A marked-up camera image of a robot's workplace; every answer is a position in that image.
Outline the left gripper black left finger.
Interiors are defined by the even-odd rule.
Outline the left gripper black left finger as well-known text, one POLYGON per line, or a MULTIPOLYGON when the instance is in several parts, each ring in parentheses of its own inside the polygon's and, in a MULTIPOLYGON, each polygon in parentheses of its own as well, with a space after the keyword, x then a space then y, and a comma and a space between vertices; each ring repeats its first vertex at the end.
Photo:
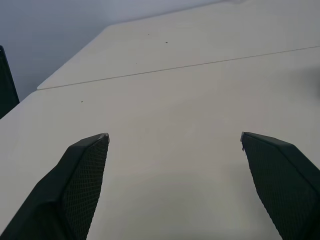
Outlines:
POLYGON ((70 145, 32 189, 0 240, 86 240, 101 194, 109 135, 70 145))

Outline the dark laptop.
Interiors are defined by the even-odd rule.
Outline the dark laptop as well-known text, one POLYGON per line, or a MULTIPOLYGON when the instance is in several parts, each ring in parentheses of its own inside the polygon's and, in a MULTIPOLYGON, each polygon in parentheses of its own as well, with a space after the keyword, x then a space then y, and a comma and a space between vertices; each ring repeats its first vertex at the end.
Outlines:
POLYGON ((0 119, 20 103, 5 50, 0 45, 0 119))

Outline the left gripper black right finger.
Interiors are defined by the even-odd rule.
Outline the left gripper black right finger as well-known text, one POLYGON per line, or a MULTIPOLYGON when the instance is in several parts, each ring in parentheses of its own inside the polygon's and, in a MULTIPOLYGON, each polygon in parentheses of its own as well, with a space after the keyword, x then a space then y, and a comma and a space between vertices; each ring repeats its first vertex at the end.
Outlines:
POLYGON ((320 169, 277 138, 243 132, 240 141, 257 195, 282 240, 320 240, 320 169))

